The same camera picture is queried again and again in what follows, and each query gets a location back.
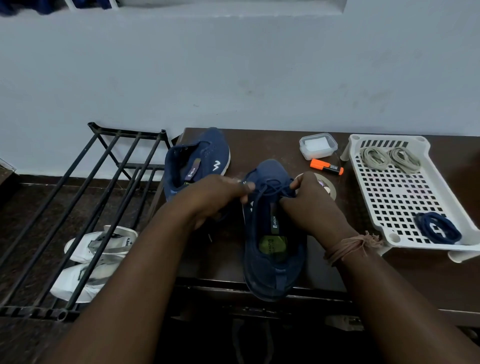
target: right hand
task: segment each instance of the right hand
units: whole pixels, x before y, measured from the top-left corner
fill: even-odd
[[[313,172],[298,176],[290,188],[298,190],[297,196],[281,198],[282,208],[299,228],[314,236],[324,249],[342,239],[358,235]]]

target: plastic basket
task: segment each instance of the plastic basket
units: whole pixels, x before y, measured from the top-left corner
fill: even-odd
[[[367,146],[385,151],[403,146],[419,158],[421,169],[411,175],[394,165],[373,170],[360,158],[360,149]],[[441,249],[450,251],[450,259],[460,263],[480,255],[480,230],[430,160],[429,149],[430,143],[422,136],[352,134],[341,159],[351,160],[372,224],[383,234],[386,247],[381,254],[392,247]],[[423,236],[413,217],[430,211],[452,221],[462,239],[455,244],[436,244]]]

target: navy blue shoe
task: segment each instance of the navy blue shoe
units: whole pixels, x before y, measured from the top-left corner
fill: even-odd
[[[255,296],[276,301],[293,287],[305,262],[307,236],[279,204],[282,197],[295,197],[288,186],[293,179],[279,162],[268,159],[245,180],[255,183],[255,191],[243,206],[243,276]]]
[[[230,164],[230,148],[217,128],[208,128],[192,144],[176,145],[165,156],[163,175],[167,201],[208,174],[221,174]]]

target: white shoe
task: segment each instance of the white shoe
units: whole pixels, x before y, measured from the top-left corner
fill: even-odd
[[[105,238],[110,225],[105,225],[103,228],[103,231],[85,234],[72,253],[70,260],[79,263],[90,262]],[[137,237],[138,233],[135,230],[117,226],[113,231],[113,234],[102,255],[116,255],[124,257],[132,247],[132,244],[135,242]],[[67,253],[74,240],[75,239],[71,239],[65,244],[65,248],[63,249],[65,253]]]
[[[87,303],[94,299],[113,272],[115,272],[121,260],[122,258],[120,257],[109,257],[99,262],[88,278],[76,302]],[[87,267],[88,264],[85,263],[64,269],[50,289],[50,293],[61,300],[68,301]]]

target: orange highlighter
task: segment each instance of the orange highlighter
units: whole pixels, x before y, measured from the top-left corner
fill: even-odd
[[[310,162],[310,167],[317,170],[327,170],[338,175],[343,174],[343,167],[334,166],[333,164],[318,159],[312,159],[312,161]]]

